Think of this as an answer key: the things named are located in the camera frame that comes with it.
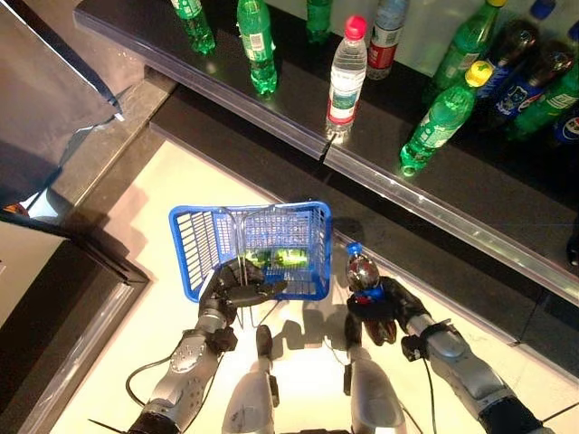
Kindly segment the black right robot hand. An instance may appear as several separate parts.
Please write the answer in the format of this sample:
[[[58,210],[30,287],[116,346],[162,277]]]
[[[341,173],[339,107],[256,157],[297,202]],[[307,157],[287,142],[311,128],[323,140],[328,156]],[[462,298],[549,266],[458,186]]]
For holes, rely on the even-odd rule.
[[[350,275],[347,281],[352,293],[346,301],[347,352],[362,344],[362,326],[375,345],[394,344],[397,326],[406,332],[412,317],[428,314],[422,301],[393,278],[380,276],[374,285],[365,285]]]

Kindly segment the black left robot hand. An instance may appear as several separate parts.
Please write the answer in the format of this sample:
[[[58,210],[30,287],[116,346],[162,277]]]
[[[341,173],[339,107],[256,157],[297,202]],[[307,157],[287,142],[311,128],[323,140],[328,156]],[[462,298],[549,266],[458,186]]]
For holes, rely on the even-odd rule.
[[[217,311],[231,323],[239,307],[257,306],[281,294],[289,282],[267,281],[262,269],[245,259],[232,259],[213,270],[202,285],[198,316]]]

